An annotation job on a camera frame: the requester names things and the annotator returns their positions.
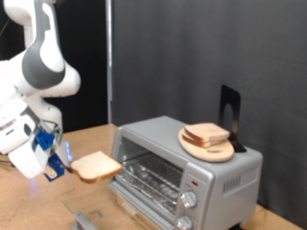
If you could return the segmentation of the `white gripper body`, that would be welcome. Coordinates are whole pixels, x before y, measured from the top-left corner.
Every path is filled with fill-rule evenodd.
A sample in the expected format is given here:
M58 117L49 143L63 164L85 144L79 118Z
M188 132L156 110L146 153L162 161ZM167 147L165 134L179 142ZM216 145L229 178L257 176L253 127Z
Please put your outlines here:
M0 152L27 178L44 173L50 156L50 149L43 149L35 139L40 131L40 120L31 109L1 126Z

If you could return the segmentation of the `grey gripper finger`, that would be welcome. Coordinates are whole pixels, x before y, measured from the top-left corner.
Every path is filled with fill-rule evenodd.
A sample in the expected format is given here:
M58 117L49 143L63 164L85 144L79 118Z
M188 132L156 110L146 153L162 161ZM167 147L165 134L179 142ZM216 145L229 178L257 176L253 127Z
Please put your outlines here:
M58 173L49 165L46 166L44 172L49 178L56 178Z

